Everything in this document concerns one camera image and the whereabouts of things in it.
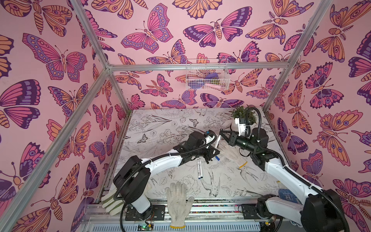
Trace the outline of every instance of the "bird illustration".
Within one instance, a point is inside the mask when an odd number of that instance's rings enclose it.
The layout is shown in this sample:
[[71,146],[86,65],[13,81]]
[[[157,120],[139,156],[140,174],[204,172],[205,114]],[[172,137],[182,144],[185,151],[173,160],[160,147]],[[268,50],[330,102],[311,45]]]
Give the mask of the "bird illustration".
[[219,193],[219,189],[220,189],[220,177],[219,177],[219,183],[218,183],[218,186],[214,185],[214,174],[213,174],[213,171],[211,171],[211,175],[210,175],[210,172],[207,171],[209,173],[209,176],[210,176],[210,184],[209,183],[206,183],[204,181],[204,179],[201,179],[201,183],[202,185],[204,186],[204,188],[206,190],[210,190],[210,193],[209,193],[209,196],[214,196],[216,197]]

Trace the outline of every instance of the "potted plant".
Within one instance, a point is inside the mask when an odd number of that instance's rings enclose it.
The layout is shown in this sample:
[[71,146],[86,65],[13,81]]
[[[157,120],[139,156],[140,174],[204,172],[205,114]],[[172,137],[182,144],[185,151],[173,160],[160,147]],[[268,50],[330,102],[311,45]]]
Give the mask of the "potted plant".
[[[248,107],[239,106],[233,109],[232,111],[232,117],[234,118],[234,123],[238,127],[239,135],[244,134],[243,132],[246,129],[246,113],[247,113]],[[249,124],[247,125],[253,125],[256,123],[256,117],[253,114],[253,111],[250,111],[247,115],[247,119],[249,121]]]

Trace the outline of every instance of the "green plant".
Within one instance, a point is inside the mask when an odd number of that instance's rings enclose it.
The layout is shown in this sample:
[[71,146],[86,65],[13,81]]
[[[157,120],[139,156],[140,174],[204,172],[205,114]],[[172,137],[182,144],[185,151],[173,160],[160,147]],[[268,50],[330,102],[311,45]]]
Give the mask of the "green plant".
[[[233,111],[232,111],[233,118],[245,118],[247,109],[248,109],[248,107],[245,108],[243,106],[239,106],[239,107],[234,108]],[[251,124],[256,123],[256,118],[253,115],[252,111],[249,112],[249,115],[247,116],[247,118],[251,122]]]

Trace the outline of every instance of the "wire basket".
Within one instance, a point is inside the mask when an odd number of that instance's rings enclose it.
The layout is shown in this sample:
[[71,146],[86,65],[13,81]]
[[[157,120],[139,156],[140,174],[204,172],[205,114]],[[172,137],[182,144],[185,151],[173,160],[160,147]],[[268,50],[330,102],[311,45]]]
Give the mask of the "wire basket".
[[218,59],[214,60],[215,63],[203,64],[200,61],[204,61],[204,59],[187,60],[185,68],[185,87],[187,90],[213,89],[222,91],[228,89],[230,82],[228,63],[217,63]]

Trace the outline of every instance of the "floral patterned table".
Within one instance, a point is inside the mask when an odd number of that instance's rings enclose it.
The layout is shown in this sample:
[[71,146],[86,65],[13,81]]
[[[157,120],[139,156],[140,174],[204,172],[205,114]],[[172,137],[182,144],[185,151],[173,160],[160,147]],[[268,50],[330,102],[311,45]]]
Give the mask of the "floral patterned table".
[[[269,135],[268,148],[282,154],[280,146],[272,132],[263,112],[262,128]],[[193,131],[213,130],[218,134],[220,129],[228,129],[234,120],[229,108],[218,109],[169,109],[169,110],[134,110],[126,139],[118,159],[115,175],[131,156],[150,158],[166,153],[180,142],[187,140]],[[165,188],[172,182],[180,181],[187,185],[187,196],[197,198],[236,196],[259,196],[267,193],[277,194],[277,180],[260,170],[250,157],[242,157],[247,164],[242,168],[228,159],[228,154],[240,156],[237,147],[221,141],[218,149],[220,160],[213,159],[209,164],[201,159],[203,178],[198,179],[197,161],[190,161],[178,168],[165,170],[150,178],[152,187],[146,193],[151,199],[166,198]]]

